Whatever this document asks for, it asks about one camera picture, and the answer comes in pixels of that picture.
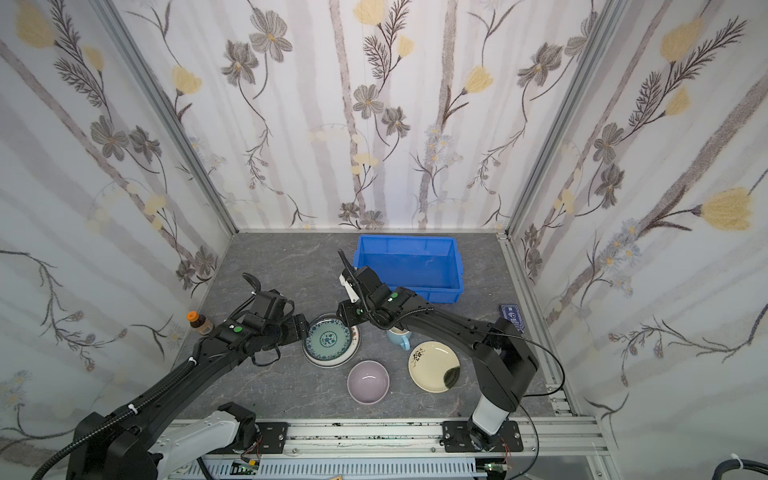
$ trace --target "blue container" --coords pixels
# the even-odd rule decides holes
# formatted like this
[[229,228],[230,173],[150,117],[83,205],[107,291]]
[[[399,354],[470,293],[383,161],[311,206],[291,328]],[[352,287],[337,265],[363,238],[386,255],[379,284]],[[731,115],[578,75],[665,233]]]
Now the blue container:
[[464,266],[456,239],[360,235],[355,268],[369,266],[394,290],[403,286],[430,303],[456,303],[464,291]]

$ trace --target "countertop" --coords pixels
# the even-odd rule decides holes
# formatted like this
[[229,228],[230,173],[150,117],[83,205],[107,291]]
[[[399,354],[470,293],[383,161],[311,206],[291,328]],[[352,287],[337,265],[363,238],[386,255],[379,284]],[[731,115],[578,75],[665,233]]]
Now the countertop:
[[[296,303],[296,312],[311,321],[335,312],[346,298],[339,284],[343,266],[336,250],[353,258],[358,233],[239,233],[221,262],[219,271],[200,312],[214,323],[246,300],[251,288],[242,272],[252,273],[265,290],[277,289]],[[492,233],[454,233],[464,263],[465,291],[457,303],[441,305],[463,316],[485,322],[498,318],[499,303],[517,303],[501,247]],[[199,336],[192,332],[178,359],[186,359]],[[392,344],[386,334],[370,325],[360,325],[357,354],[335,369],[321,369],[304,357],[300,343],[280,348],[282,358],[268,367],[243,362],[195,399],[180,419],[202,419],[219,405],[236,402],[262,419],[364,419],[443,418],[469,416],[480,398],[472,362],[457,352],[461,374],[448,392],[421,390],[408,374],[409,352]],[[429,340],[413,333],[412,346]],[[262,352],[257,361],[269,362],[274,352]],[[387,396],[374,406],[363,406],[349,396],[346,377],[358,362],[373,359],[389,372]],[[544,378],[537,373],[528,392],[544,392]],[[528,398],[523,406],[531,416],[553,416],[546,397]]]

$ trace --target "white zip tie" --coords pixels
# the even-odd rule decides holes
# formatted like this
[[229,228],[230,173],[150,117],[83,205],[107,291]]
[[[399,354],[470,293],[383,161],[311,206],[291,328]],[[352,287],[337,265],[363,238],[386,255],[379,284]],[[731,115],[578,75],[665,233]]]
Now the white zip tie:
[[744,470],[744,462],[741,461],[741,458],[739,458],[738,455],[736,455],[735,453],[732,453],[730,454],[730,457],[733,458],[734,460],[739,461],[739,470]]

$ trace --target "brown bottle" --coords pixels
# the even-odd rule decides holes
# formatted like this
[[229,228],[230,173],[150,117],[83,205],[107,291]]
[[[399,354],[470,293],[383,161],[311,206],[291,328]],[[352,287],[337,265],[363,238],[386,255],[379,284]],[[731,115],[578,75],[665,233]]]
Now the brown bottle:
[[197,312],[189,312],[187,314],[187,320],[190,321],[190,326],[200,335],[207,335],[214,329],[214,325],[210,320],[205,318],[205,315],[200,315]]

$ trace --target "wallpaper panel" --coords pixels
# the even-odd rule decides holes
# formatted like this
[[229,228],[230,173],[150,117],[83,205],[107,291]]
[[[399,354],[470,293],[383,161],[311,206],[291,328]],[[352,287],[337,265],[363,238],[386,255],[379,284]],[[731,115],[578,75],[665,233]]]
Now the wallpaper panel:
[[765,2],[631,2],[515,232],[628,480],[766,460],[767,27]]
[[241,228],[498,228],[603,2],[117,0]]
[[0,12],[0,476],[30,478],[170,370],[229,235],[87,3]]

